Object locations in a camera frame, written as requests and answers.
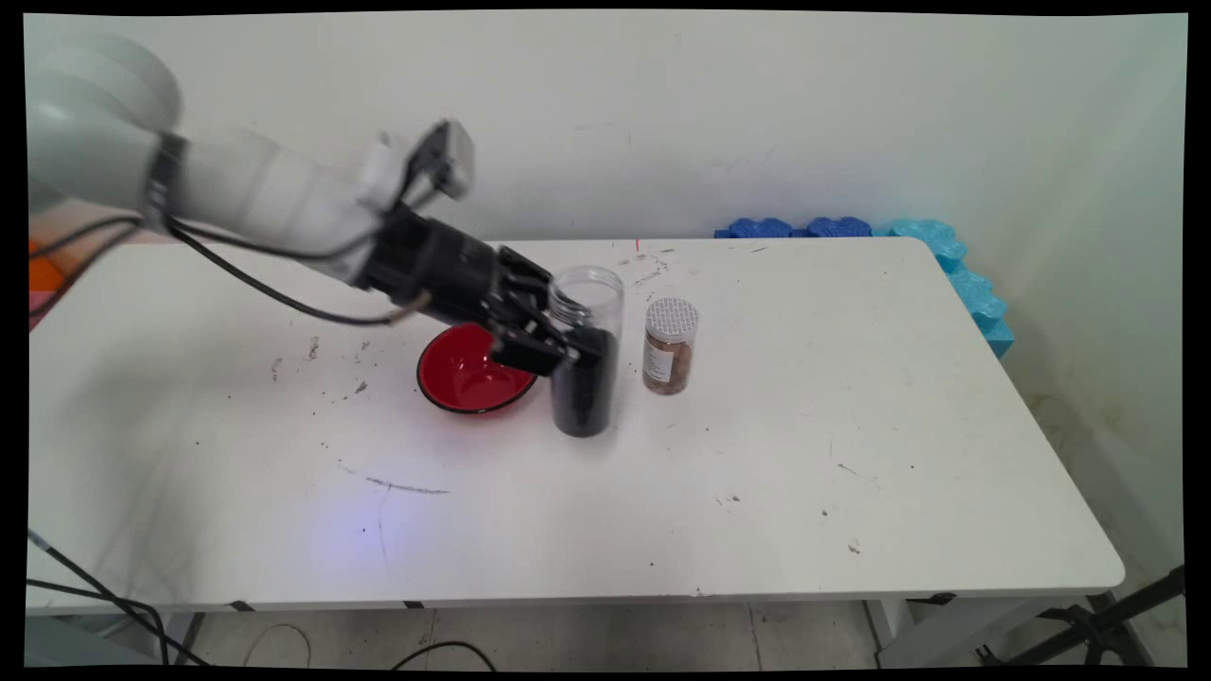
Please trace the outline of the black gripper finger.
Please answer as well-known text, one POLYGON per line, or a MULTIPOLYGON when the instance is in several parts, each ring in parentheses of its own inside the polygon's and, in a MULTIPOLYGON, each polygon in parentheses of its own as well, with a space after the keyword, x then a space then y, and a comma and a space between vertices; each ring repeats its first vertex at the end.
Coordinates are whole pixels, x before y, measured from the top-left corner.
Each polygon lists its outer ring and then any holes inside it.
POLYGON ((529 305, 549 307, 551 275, 546 269, 507 246, 499 247, 499 268, 503 290, 520 294, 529 305))
POLYGON ((584 326, 555 322, 528 303, 490 305, 490 357, 527 374, 549 376, 563 365, 606 362, 606 337, 584 326))

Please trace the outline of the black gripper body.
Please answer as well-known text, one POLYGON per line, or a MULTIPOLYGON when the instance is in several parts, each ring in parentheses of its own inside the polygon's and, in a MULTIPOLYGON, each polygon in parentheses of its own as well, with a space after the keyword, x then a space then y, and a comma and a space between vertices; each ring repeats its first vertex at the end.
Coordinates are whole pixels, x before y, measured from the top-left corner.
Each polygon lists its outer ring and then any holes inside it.
POLYGON ((442 324, 501 324, 499 248, 443 221, 398 208, 388 214, 365 264, 365 288, 442 324))

